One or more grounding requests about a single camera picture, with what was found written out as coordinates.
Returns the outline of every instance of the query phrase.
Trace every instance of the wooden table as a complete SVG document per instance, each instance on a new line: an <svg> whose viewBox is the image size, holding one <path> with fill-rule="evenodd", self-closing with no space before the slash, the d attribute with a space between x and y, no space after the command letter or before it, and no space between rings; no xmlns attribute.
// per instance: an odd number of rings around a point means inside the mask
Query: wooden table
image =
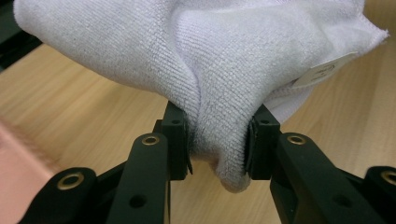
<svg viewBox="0 0 396 224"><path fill-rule="evenodd" d="M367 1L365 15L396 33L396 2ZM310 136L336 166L363 176L373 165L396 167L396 41L346 65L319 85L283 132ZM0 74L0 118L22 130L63 168L101 174L126 160L149 133L163 97L121 86L43 45ZM208 165L172 183L172 223L279 223L268 181L223 189Z"/></svg>

